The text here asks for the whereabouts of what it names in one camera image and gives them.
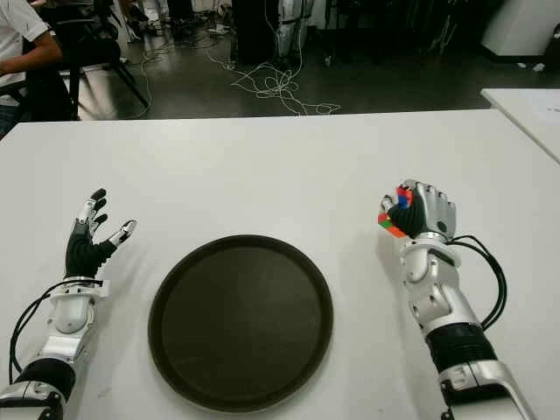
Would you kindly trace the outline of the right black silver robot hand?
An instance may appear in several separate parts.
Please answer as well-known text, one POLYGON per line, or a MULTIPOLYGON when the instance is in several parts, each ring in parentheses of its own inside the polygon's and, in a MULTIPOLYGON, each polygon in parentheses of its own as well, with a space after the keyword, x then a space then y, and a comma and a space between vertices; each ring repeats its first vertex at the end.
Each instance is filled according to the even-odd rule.
POLYGON ((448 241, 456 232, 456 207, 435 186, 406 179, 381 199, 378 222, 397 236, 433 233, 448 241))

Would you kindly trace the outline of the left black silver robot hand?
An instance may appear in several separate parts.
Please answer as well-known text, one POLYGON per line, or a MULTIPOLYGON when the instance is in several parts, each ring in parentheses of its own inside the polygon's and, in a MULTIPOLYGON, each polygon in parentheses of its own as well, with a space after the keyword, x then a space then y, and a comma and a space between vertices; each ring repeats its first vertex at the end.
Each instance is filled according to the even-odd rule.
POLYGON ((66 245, 65 279, 95 279, 99 268, 132 236, 137 227, 136 220, 128 220, 104 241, 94 242, 95 232, 109 218, 106 213, 99 214, 107 204, 106 196, 104 188, 95 191, 86 199, 74 219, 66 245))

